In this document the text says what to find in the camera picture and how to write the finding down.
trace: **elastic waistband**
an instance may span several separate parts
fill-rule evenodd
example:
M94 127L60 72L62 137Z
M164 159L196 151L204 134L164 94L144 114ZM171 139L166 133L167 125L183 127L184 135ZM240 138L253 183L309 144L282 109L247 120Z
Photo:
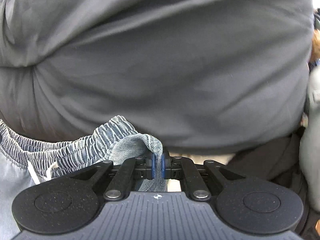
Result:
M82 169L103 160L112 160L115 165L125 159L145 154L149 149L156 155L156 177L143 183L150 191L163 191L161 178L161 142L148 134L140 134L123 116L116 116L95 129L92 135L76 141L48 143L32 140L15 133L0 119L0 151L15 165L28 168L28 161L40 176L46 176L51 164L57 162L58 168L52 169L52 178Z

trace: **ribbed plastic surface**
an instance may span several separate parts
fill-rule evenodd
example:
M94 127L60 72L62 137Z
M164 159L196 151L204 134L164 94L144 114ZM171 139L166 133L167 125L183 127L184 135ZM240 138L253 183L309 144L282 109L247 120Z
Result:
M14 240L301 240L293 232L251 236L225 225L207 203L189 200L184 192L131 192L108 202L100 215L76 232L40 236L22 232Z

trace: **circular pad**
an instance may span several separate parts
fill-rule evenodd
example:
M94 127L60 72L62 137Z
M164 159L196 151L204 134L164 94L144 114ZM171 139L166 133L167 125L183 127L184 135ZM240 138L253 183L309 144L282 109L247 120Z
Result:
M67 209L72 202L68 193L54 191L44 193L36 198L35 205L43 212L53 213Z
M22 229L63 234L89 223L98 208L98 197L86 181L58 178L18 194L12 203L12 214Z
M232 181L219 194L216 205L226 223L255 235L293 230L303 213L302 201L293 191L254 178Z
M271 193L254 191L248 193L243 199L244 205L252 211L270 213L280 207L280 199Z

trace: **black pants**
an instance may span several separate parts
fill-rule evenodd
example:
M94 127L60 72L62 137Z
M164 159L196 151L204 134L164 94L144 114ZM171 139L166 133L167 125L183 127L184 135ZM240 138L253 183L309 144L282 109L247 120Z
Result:
M290 188L302 199L304 213L296 233L305 240L320 240L316 223L320 219L308 203L308 184L299 168L299 146L304 128L291 136L238 153L227 165L240 173L256 176Z

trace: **white logo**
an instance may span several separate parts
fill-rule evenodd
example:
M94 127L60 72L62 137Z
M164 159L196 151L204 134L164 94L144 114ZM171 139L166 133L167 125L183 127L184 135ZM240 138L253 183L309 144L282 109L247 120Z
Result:
M160 199L160 198L162 198L162 196L159 195L159 194L155 194L153 197L154 197L155 199Z

